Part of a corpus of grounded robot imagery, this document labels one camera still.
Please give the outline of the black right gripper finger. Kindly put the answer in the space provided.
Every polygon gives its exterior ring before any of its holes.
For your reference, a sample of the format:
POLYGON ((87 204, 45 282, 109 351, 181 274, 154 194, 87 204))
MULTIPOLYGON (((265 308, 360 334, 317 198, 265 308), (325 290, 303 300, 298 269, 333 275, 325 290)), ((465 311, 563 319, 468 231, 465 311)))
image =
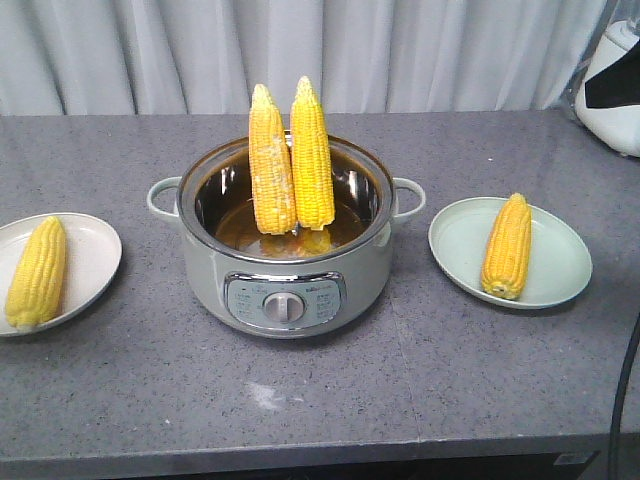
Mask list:
POLYGON ((586 81, 586 106, 609 109, 639 104, 639 48, 631 48, 619 60, 586 81))

